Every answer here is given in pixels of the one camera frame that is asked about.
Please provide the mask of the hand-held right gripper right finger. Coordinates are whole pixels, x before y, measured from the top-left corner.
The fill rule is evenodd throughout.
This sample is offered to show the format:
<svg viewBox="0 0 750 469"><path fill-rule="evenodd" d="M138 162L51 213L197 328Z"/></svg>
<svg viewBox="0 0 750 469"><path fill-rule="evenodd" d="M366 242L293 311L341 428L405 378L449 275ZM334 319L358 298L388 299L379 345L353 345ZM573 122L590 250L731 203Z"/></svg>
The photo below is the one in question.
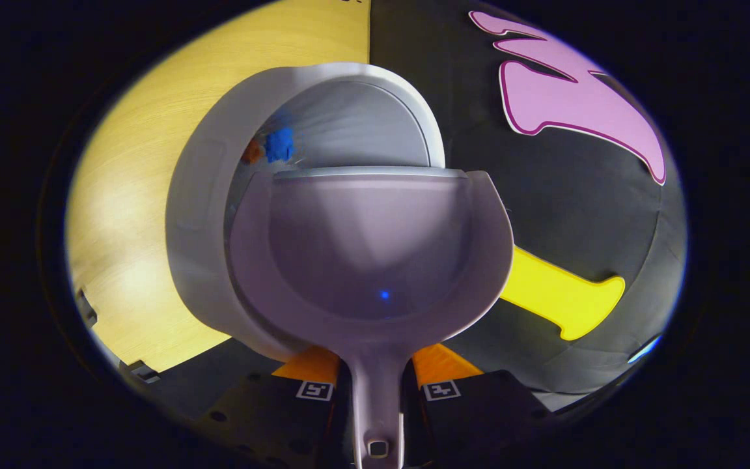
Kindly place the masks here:
<svg viewBox="0 0 750 469"><path fill-rule="evenodd" d="M511 467L551 427L510 371L480 371L442 344L413 355L408 380L407 468Z"/></svg>

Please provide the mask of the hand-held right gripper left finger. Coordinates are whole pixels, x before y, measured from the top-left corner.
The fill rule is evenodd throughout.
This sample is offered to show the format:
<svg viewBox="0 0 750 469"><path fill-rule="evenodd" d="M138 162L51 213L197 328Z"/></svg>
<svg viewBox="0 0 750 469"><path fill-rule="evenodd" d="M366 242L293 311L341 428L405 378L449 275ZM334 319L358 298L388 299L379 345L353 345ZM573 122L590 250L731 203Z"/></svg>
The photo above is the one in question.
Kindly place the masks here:
<svg viewBox="0 0 750 469"><path fill-rule="evenodd" d="M194 422L241 467L351 468L341 360L310 347L271 372L248 371Z"/></svg>

